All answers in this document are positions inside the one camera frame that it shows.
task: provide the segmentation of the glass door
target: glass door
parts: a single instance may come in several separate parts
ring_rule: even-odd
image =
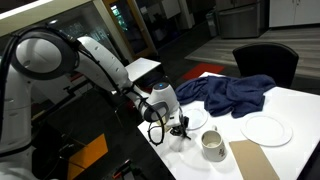
[[[103,0],[132,56],[137,59],[152,54],[152,42],[131,0]]]
[[[56,21],[56,23],[51,25],[53,28],[62,30],[74,38],[89,36],[105,46],[118,59],[122,59],[121,51],[117,51],[116,46],[112,43],[113,39],[110,36],[109,30],[93,2],[64,11],[34,25],[44,25],[51,21]],[[3,50],[9,39],[9,35],[0,38],[0,56],[3,54]]]

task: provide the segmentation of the cup handle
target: cup handle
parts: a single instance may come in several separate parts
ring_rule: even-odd
[[[217,128],[216,125],[213,125],[213,126],[212,126],[212,129],[215,130],[215,131],[218,131],[218,128]]]

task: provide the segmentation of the white cabinet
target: white cabinet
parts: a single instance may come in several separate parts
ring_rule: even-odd
[[[162,0],[161,4],[167,19],[181,12],[178,0]]]
[[[294,24],[320,23],[320,0],[296,0]]]
[[[320,0],[270,0],[270,27],[320,23]]]
[[[270,27],[289,26],[294,23],[296,0],[270,0]]]
[[[180,29],[191,29],[195,24],[193,14],[190,13],[187,0],[179,0],[181,15],[178,16],[178,24]]]

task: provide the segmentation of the orange panel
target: orange panel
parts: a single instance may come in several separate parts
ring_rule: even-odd
[[[91,166],[99,158],[108,152],[104,134],[101,134],[87,146],[69,158],[68,179],[74,179],[84,169]]]

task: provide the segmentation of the black chair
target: black chair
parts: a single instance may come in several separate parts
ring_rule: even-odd
[[[253,43],[232,51],[241,76],[266,74],[277,86],[291,86],[299,55],[279,43]]]

